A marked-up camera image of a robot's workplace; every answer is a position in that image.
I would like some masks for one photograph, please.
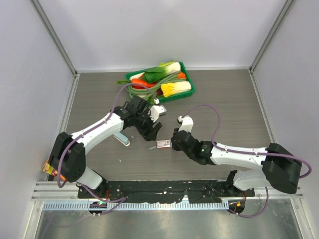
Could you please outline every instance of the robotic arm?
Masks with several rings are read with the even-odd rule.
[[[272,186],[284,193],[296,193],[302,164],[290,158],[258,155],[258,153],[292,155],[279,144],[270,143],[267,148],[239,148],[217,143],[217,148],[211,141],[198,141],[191,135],[193,127],[191,117],[179,117],[177,121],[181,126],[174,129],[174,135],[171,138],[174,150],[183,151],[190,159],[202,165],[228,164],[251,169],[230,172],[226,180],[230,193],[267,186]],[[252,154],[234,153],[229,150]]]
[[[146,141],[156,140],[157,132],[162,124],[157,123],[154,127],[153,125],[165,112],[166,109],[164,106],[154,105],[150,107],[146,100],[134,96],[131,101],[126,102],[123,107],[115,107],[108,121],[106,121],[106,118],[110,113],[98,122],[79,132],[72,134],[65,132],[60,133],[56,138],[48,163],[58,170],[59,160],[66,146],[87,130],[105,122],[105,124],[89,132],[85,137],[81,137],[72,145],[64,157],[61,169],[61,175],[64,176],[68,182],[79,182],[93,189],[97,195],[102,195],[106,191],[107,181],[101,175],[86,167],[86,154],[107,137],[127,127],[136,127]]]

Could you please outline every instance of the carrot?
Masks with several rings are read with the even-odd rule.
[[[180,72],[177,76],[177,78],[186,78],[186,74],[183,72]]]
[[[139,83],[141,85],[146,86],[147,88],[151,88],[153,86],[155,86],[155,83],[147,83],[146,81],[143,81],[141,79],[132,79],[132,83]],[[133,85],[133,88],[135,89],[144,89],[142,86],[139,85]]]

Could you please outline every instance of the white wall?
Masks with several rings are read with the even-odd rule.
[[[40,0],[77,70],[249,67],[285,0]]]
[[[298,0],[263,56],[256,79],[275,137],[313,173],[300,181],[319,221],[319,1]]]
[[[72,75],[27,0],[0,1],[0,237],[21,239]]]

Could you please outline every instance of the green basket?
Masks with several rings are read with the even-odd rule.
[[[182,98],[185,98],[185,97],[189,97],[191,96],[194,92],[195,92],[195,85],[193,83],[193,81],[191,81],[191,78],[189,77],[189,74],[184,66],[184,64],[180,61],[180,70],[181,72],[185,73],[186,77],[187,77],[187,81],[190,82],[190,85],[191,85],[191,90],[190,91],[186,91],[186,92],[183,92],[183,93],[178,93],[178,94],[175,94],[175,95],[172,95],[172,96],[169,96],[169,97],[164,97],[164,96],[158,96],[158,99],[159,99],[159,102],[160,103],[164,103],[164,102],[169,102],[169,101],[175,101],[175,100],[178,100],[178,99],[182,99]],[[125,74],[125,78],[127,80],[130,79],[131,76],[133,75],[136,75],[138,73],[141,73],[143,72],[144,70],[140,70],[140,71],[135,71],[135,72],[130,72],[130,73],[127,73]]]

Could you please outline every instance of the gray wooden table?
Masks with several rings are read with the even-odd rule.
[[[81,74],[67,132],[79,131],[105,116],[115,99],[125,73]],[[190,71],[196,92],[189,98],[168,102],[163,127],[158,140],[170,139],[178,127],[176,119],[188,109],[213,103],[221,113],[221,129],[216,141],[241,147],[265,147],[270,139],[262,117],[248,70]],[[118,105],[129,100],[123,92]],[[191,114],[194,120],[192,135],[198,140],[210,140],[217,124],[216,114],[207,107]],[[146,142],[135,128],[123,131],[130,141],[123,146],[109,137],[87,155],[87,165],[108,180],[195,180],[225,179],[233,166],[202,166],[171,148],[149,150],[156,142]]]

